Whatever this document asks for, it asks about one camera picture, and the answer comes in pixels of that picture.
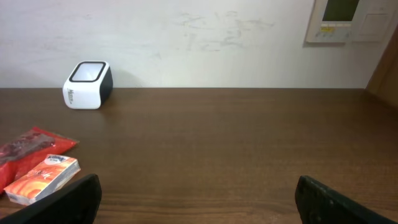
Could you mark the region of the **orange Kleenex tissue pack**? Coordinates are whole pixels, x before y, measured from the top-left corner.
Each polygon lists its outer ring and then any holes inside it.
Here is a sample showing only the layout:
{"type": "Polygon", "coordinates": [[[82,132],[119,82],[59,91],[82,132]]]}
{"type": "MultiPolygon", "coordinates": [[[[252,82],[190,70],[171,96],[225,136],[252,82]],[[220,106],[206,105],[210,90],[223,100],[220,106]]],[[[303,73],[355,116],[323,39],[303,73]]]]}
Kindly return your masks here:
{"type": "Polygon", "coordinates": [[[31,205],[62,188],[79,171],[77,159],[48,154],[41,163],[8,185],[4,191],[11,202],[31,205]]]}

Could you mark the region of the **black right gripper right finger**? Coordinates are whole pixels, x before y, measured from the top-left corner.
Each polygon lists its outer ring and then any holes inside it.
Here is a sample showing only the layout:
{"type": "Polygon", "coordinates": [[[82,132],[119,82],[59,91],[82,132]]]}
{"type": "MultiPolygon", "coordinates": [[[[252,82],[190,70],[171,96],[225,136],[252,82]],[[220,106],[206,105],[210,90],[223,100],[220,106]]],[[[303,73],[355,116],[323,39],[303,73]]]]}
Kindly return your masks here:
{"type": "Polygon", "coordinates": [[[302,223],[397,224],[307,175],[298,180],[295,203],[302,223]]]}

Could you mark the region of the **red Hacks candy bag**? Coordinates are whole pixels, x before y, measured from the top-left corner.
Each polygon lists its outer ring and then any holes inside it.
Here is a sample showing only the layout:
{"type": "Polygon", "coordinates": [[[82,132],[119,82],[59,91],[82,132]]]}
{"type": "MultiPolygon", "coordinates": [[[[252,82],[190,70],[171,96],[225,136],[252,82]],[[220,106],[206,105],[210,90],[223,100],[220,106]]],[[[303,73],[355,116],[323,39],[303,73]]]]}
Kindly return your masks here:
{"type": "Polygon", "coordinates": [[[79,141],[57,133],[33,127],[1,146],[1,193],[15,180],[28,173],[47,155],[61,155],[79,141]]]}

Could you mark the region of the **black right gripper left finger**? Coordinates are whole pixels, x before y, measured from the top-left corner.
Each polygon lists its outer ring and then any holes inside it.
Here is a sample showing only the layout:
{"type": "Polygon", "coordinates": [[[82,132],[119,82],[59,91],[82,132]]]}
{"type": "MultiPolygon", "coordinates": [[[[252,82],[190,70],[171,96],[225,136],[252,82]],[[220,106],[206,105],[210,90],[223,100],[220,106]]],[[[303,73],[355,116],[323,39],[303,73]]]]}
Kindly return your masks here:
{"type": "Polygon", "coordinates": [[[93,223],[102,198],[98,175],[89,174],[1,219],[2,224],[93,223]]]}

